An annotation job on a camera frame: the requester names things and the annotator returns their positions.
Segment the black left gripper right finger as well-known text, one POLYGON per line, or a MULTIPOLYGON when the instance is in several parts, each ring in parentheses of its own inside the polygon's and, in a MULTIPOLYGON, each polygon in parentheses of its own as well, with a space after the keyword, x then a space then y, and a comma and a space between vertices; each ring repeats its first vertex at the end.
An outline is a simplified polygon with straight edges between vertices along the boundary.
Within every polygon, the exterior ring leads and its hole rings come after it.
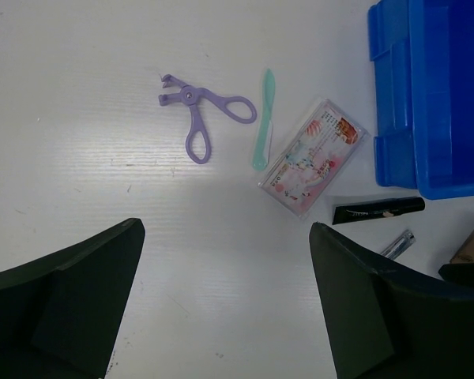
POLYGON ((323 223, 309 243, 339 378, 474 378, 474 288, 417 272, 323 223))

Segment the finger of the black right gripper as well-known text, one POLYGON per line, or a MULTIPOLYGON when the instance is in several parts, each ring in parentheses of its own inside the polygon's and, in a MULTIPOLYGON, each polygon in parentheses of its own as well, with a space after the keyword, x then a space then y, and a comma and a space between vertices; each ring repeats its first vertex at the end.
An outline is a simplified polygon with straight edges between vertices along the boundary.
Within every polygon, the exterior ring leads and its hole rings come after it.
POLYGON ((474 263, 443 265, 438 274, 447 282, 474 288, 474 263))

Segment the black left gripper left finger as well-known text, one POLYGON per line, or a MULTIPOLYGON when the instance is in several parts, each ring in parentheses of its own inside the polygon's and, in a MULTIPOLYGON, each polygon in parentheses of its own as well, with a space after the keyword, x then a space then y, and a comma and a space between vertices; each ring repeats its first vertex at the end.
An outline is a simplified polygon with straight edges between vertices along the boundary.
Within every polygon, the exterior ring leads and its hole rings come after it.
POLYGON ((0 378, 103 378, 145 228, 127 219, 0 272, 0 378))

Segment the clear silver tweezers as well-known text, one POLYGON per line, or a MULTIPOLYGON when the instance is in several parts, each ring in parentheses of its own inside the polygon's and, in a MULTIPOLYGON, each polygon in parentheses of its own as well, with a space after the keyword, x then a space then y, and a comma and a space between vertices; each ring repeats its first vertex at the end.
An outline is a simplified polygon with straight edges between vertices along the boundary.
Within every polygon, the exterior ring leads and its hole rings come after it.
POLYGON ((380 255, 392 261, 396 260, 408 248, 416 242, 416 237, 411 230, 404 231, 390 245, 388 245, 380 255))

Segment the black mascara tube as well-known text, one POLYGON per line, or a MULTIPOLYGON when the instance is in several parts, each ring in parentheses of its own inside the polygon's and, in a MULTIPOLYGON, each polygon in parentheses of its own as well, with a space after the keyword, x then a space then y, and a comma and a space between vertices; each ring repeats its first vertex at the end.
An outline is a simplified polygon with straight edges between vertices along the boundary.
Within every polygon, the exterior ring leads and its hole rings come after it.
POLYGON ((422 197, 402 197, 368 201, 350 205, 338 205, 333 213, 333 225, 368 220, 380 220, 422 212, 425 209, 422 197))

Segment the clear false eyelash box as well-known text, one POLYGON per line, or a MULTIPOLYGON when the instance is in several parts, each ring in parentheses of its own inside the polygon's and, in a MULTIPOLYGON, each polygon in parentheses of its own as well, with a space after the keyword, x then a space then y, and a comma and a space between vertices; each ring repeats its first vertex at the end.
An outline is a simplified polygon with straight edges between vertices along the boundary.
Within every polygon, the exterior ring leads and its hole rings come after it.
POLYGON ((320 99, 259 187, 303 218, 367 139, 368 132, 333 101, 320 99))

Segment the mint green eyebrow razor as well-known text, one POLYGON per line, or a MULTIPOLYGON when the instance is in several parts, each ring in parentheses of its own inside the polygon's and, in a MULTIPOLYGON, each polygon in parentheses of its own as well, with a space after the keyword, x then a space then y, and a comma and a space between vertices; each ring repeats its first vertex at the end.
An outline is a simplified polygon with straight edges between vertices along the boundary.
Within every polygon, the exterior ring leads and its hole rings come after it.
POLYGON ((271 146, 273 124, 273 104, 276 95, 276 80, 271 69, 264 73, 262 87, 261 120, 256 136, 254 154, 252 159, 253 169, 263 171, 269 163, 269 150, 271 146))

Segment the purple eyelash curler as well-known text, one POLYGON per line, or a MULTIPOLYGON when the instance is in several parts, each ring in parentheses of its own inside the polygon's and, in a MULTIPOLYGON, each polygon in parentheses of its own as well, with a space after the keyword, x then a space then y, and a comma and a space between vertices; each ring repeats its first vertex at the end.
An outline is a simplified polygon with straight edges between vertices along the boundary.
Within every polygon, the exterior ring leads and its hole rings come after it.
POLYGON ((186 153, 196 164, 208 163, 211 154, 212 146, 209 139, 208 131, 198 108, 201 99, 206 99, 217 107, 220 111, 225 113, 229 118, 244 125, 252 124, 256 121, 258 112, 256 107, 243 96, 218 96, 216 93, 203 87, 194 87, 186 82, 174 77, 170 74, 161 77, 162 88, 169 88, 172 86, 179 87, 178 93, 162 94, 158 96, 159 104, 162 107, 173 103, 181 103, 190 110, 190 130, 186 137, 185 147, 186 153), (236 113, 229 109, 231 103, 241 103, 250 111, 249 118, 239 117, 236 113), (205 155, 199 158, 193 150, 193 141, 197 134, 201 134, 205 142, 205 155))

